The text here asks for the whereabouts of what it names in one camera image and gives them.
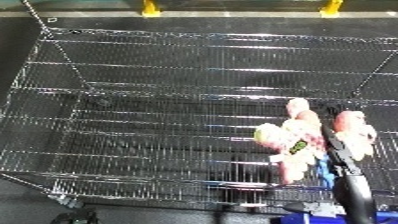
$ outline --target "cart wheel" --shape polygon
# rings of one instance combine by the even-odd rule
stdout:
[[[94,209],[81,209],[74,213],[60,214],[51,224],[99,224],[99,219]]]

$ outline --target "plush doll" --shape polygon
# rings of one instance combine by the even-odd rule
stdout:
[[[326,146],[318,115],[310,110],[308,101],[303,98],[290,100],[286,109],[290,118],[281,127],[270,123],[260,125],[254,140],[282,156],[279,167],[284,184],[301,180],[310,165],[323,164],[325,167],[318,167],[318,171],[322,171],[318,173],[327,176],[324,179],[330,186],[333,175],[326,169]],[[365,155],[373,154],[376,131],[366,124],[362,112],[343,111],[336,117],[334,129],[339,140],[351,150],[353,159],[359,161]]]
[[[351,151],[353,159],[362,160],[365,155],[373,155],[377,133],[373,126],[366,124],[361,111],[343,111],[334,122],[336,137],[343,141]]]
[[[323,158],[325,142],[318,115],[310,110],[307,100],[296,98],[286,106],[290,119],[282,127],[263,124],[255,131],[255,141],[283,156],[279,163],[284,184],[301,180],[315,158]]]

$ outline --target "yellow object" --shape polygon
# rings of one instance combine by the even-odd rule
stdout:
[[[324,18],[339,17],[339,9],[343,2],[344,0],[329,0],[328,4],[321,8],[321,16]]]
[[[142,11],[144,17],[159,17],[160,10],[153,0],[144,0],[144,10]]]

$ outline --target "black handle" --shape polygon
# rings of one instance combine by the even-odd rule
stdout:
[[[338,178],[333,187],[337,202],[345,209],[347,224],[376,224],[377,209],[365,176]]]

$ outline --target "chrome wire mesh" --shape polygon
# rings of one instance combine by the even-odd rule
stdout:
[[[394,199],[397,39],[51,32],[9,92],[1,171],[46,176],[54,194],[184,208],[327,199],[314,170],[282,186],[252,141],[305,97],[324,120],[325,105],[367,114],[380,137],[360,165],[378,202]]]

